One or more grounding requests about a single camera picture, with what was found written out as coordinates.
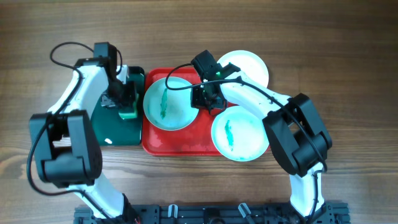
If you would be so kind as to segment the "green sponge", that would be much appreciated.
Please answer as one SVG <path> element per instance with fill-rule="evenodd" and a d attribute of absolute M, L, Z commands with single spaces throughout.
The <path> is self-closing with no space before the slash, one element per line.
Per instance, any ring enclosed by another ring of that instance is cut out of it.
<path fill-rule="evenodd" d="M 131 106 L 128 106 L 127 108 L 122 108 L 118 111 L 118 114 L 121 119 L 136 119 L 138 116 L 138 110 L 137 110 L 137 101 L 139 99 L 139 94 L 136 94 L 135 100 L 132 102 Z"/>

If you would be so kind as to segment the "white plate with stain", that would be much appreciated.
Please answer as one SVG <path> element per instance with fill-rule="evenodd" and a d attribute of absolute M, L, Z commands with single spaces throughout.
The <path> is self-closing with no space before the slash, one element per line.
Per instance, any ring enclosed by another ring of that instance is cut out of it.
<path fill-rule="evenodd" d="M 217 61 L 223 67 L 229 63 L 239 67 L 250 79 L 267 88 L 269 71 L 264 61 L 247 50 L 234 50 L 224 54 Z"/>

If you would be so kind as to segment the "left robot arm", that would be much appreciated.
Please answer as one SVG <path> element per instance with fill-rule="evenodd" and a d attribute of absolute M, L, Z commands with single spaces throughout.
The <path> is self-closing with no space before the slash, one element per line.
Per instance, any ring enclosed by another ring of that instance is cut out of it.
<path fill-rule="evenodd" d="M 91 58 L 71 67 L 73 79 L 57 103 L 31 116 L 27 180 L 41 195 L 76 194 L 98 223 L 140 223 L 127 197 L 102 173 L 100 144 L 91 124 L 99 100 L 104 108 L 117 109 L 122 119 L 137 118 L 136 87 L 128 82 L 129 68 L 115 46 L 99 42 L 91 52 Z"/>

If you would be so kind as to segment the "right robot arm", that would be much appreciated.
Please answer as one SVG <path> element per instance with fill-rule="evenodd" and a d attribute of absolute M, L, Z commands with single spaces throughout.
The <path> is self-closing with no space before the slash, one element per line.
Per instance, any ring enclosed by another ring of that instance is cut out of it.
<path fill-rule="evenodd" d="M 272 155 L 290 175 L 290 204 L 307 222 L 314 222 L 325 203 L 320 177 L 327 171 L 331 137 L 311 99 L 268 89 L 265 62 L 247 50 L 234 50 L 215 59 L 208 51 L 190 62 L 204 87 L 204 106 L 217 97 L 242 106 L 261 119 Z"/>

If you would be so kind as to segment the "light blue plate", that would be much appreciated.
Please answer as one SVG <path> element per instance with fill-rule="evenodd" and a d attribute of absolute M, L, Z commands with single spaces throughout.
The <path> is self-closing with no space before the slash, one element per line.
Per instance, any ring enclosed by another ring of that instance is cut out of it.
<path fill-rule="evenodd" d="M 179 77 L 161 78 L 146 90 L 144 114 L 155 127 L 176 131 L 191 124 L 199 110 L 191 107 L 191 90 L 181 87 L 191 83 Z"/>
<path fill-rule="evenodd" d="M 269 148 L 262 121 L 242 106 L 232 106 L 215 117 L 211 139 L 226 158 L 237 162 L 253 161 Z"/>

